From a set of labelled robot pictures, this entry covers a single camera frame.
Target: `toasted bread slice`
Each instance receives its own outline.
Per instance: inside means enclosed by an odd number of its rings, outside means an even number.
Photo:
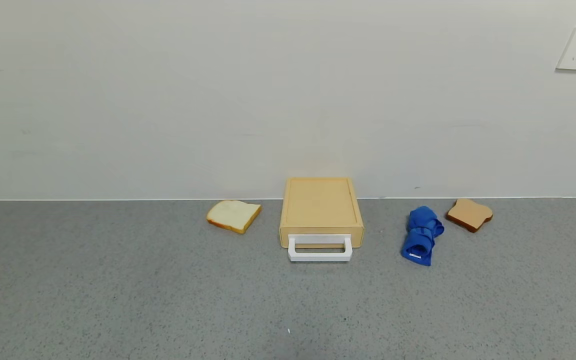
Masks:
[[[208,223],[243,234],[261,212],[261,205],[238,200],[224,200],[213,206],[206,219]]]
[[[468,198],[460,198],[446,214],[446,219],[476,233],[484,223],[492,219],[492,210]]]

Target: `drawer handle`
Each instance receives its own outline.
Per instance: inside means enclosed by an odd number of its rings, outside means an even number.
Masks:
[[[297,244],[343,244],[343,252],[297,252]],[[288,257],[291,262],[348,262],[353,255],[350,234],[288,235]]]

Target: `wooden drawer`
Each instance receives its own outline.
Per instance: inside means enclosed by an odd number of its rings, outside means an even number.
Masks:
[[[279,238],[288,248],[288,236],[299,234],[350,235],[353,248],[364,239],[353,182],[349,177],[292,177],[286,183]],[[343,244],[297,244],[297,248],[343,248]]]

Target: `gray countertop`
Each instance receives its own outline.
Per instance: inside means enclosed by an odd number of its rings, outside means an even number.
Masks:
[[[245,235],[213,201],[0,202],[0,359],[576,359],[576,199],[480,202],[431,267],[407,214],[452,200],[360,200],[348,263],[289,262],[278,200]]]

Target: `blue cloth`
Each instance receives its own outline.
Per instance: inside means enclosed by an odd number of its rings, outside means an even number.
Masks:
[[[444,226],[430,207],[421,206],[410,211],[408,234],[401,255],[417,264],[430,266],[435,238],[444,233]]]

